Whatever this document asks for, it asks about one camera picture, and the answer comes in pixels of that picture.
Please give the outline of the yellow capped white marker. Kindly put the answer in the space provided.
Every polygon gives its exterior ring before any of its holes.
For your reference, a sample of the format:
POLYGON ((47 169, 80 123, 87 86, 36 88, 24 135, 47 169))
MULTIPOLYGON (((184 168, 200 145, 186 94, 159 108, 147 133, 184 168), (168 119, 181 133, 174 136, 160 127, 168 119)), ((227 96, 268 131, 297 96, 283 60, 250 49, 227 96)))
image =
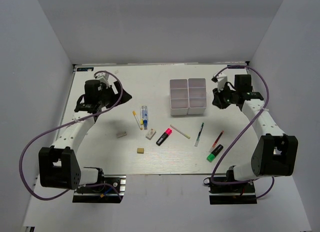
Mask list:
POLYGON ((140 130, 143 130, 143 127, 142 127, 142 125, 141 125, 140 120, 138 119, 138 116, 137 116, 136 112, 135 112, 135 111, 132 111, 132 114, 133 114, 133 116, 134 116, 134 118, 135 118, 135 120, 136 120, 136 122, 137 122, 137 125, 138 125, 139 129, 140 129, 140 130))

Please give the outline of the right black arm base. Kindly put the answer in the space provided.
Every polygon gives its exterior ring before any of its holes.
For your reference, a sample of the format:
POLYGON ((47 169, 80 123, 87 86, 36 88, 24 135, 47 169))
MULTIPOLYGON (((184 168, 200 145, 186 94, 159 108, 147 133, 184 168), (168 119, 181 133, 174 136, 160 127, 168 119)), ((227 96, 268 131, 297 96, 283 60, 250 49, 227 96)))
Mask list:
POLYGON ((211 205, 257 204, 253 182, 237 185, 216 185, 207 177, 203 180, 203 184, 209 187, 209 202, 211 205))

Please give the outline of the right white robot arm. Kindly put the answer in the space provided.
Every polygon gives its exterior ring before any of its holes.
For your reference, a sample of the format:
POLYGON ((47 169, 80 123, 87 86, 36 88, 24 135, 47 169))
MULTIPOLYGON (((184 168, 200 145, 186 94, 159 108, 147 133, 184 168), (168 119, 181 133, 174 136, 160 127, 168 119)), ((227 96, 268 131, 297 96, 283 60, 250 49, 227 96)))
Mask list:
POLYGON ((226 109, 234 104, 249 119, 258 138, 251 159, 230 168, 233 172, 226 178, 226 187, 236 192, 244 181, 261 177, 291 176, 294 171, 298 140, 287 135, 276 124, 265 109, 266 102, 259 92, 254 92, 250 75, 236 75, 234 85, 230 85, 226 75, 213 77, 217 88, 213 90, 213 105, 226 109))

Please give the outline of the clear blue pen pack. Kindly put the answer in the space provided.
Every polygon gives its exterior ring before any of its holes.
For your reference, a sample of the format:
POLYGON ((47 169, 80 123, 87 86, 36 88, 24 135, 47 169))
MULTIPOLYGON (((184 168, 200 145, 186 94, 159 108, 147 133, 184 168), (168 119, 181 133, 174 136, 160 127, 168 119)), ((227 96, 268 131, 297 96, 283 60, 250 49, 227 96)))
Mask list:
POLYGON ((143 129, 147 130, 149 116, 148 116, 148 107, 146 105, 141 106, 141 118, 142 118, 143 129))

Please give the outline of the white chalk stick marker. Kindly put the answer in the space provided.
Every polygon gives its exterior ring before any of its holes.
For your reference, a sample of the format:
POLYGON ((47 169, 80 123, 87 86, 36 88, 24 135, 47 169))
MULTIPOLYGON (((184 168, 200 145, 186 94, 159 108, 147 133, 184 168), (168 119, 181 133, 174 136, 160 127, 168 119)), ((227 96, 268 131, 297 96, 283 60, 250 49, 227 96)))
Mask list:
POLYGON ((182 132, 180 129, 178 129, 177 127, 173 126, 172 124, 170 124, 170 127, 172 129, 174 129, 175 131, 177 131, 178 133, 180 133, 181 135, 183 135, 184 137, 186 137, 187 139, 191 138, 189 135, 187 135, 186 133, 182 132))

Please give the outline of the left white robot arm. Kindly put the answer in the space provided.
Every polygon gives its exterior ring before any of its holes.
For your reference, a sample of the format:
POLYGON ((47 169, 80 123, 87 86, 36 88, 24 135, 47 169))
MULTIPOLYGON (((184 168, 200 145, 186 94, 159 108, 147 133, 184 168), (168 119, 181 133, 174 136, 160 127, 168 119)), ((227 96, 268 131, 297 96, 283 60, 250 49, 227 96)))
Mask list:
POLYGON ((81 168, 76 154, 102 109, 110 110, 131 98, 118 81, 109 85, 106 76, 87 80, 84 94, 76 103, 72 124, 50 147, 41 148, 38 154, 40 184, 47 188, 70 190, 88 184, 96 192, 103 190, 106 180, 101 170, 94 167, 81 168))

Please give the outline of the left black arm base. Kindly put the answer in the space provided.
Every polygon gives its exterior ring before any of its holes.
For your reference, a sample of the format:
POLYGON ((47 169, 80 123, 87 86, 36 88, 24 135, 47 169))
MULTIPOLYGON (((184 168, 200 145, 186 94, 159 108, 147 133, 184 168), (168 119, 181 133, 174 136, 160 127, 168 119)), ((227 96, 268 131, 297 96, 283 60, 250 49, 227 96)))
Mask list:
POLYGON ((102 175, 92 186, 78 187, 73 194, 73 203, 120 204, 126 190, 126 175, 102 175))

